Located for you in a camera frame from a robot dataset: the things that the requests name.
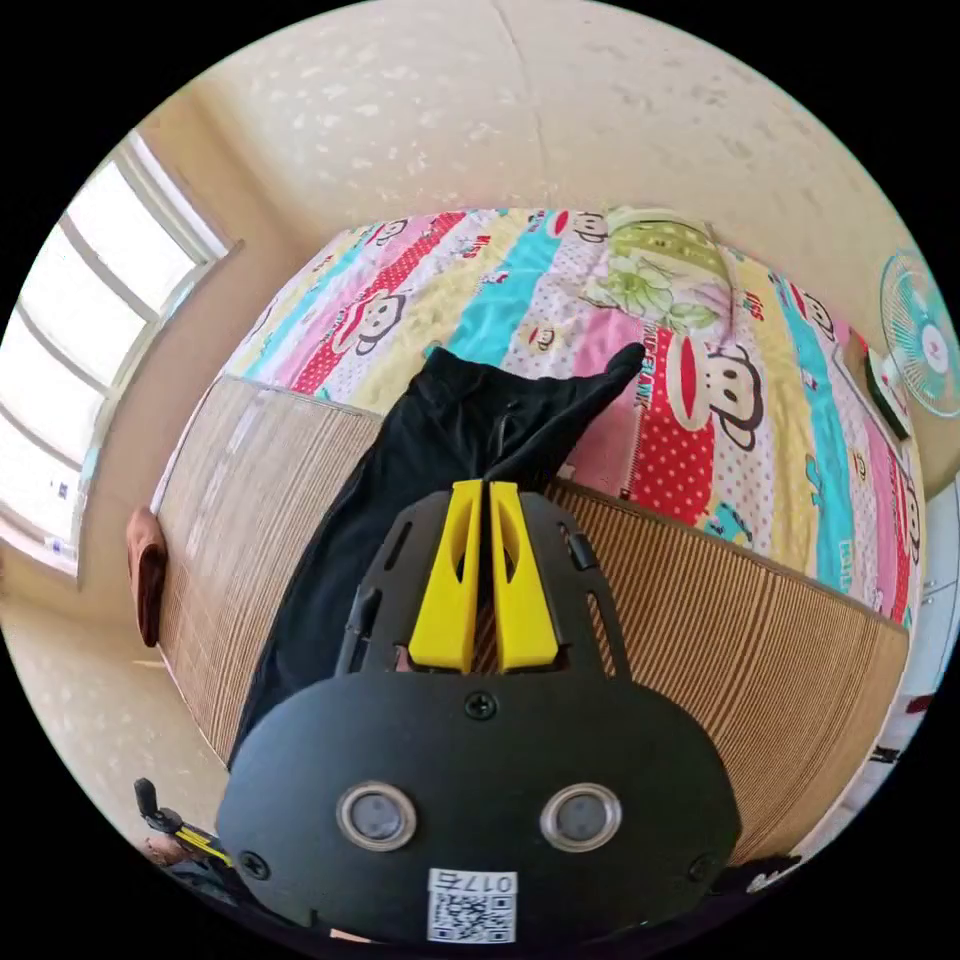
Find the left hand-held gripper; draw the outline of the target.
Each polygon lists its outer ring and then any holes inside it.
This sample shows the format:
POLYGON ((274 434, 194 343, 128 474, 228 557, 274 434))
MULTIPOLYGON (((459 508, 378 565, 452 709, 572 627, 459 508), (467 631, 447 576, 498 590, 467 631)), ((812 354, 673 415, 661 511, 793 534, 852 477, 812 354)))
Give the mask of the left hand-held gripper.
POLYGON ((153 831, 151 835, 160 833, 171 835, 181 846, 188 849, 193 855, 193 861, 188 864, 197 864, 216 870, 233 868, 232 859, 217 837, 185 821, 172 810, 163 807, 146 808, 142 811, 142 819, 153 831))

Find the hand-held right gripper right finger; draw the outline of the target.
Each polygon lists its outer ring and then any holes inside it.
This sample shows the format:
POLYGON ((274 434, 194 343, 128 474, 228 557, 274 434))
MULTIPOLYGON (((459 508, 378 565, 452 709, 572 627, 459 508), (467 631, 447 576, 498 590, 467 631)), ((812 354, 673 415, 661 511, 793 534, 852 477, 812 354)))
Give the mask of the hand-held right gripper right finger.
POLYGON ((550 667, 558 641, 518 486, 496 481, 488 491, 499 670, 550 667))

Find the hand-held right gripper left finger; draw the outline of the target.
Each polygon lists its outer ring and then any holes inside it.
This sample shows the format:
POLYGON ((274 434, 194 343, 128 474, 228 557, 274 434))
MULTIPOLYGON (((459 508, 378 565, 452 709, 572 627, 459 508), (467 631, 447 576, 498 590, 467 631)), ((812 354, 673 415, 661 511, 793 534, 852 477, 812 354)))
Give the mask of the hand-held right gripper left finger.
POLYGON ((467 673, 473 662, 480 569, 482 482, 453 485, 408 644, 418 668, 467 673))

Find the person's left hand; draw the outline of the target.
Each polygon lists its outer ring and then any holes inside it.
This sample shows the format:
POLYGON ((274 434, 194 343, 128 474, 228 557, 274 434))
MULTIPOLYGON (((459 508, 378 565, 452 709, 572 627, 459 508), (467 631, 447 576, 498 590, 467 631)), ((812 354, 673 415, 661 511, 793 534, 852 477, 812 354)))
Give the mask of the person's left hand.
POLYGON ((171 869, 193 861, 193 855, 185 846, 175 837, 164 833, 145 837, 141 852, 161 869, 171 869))

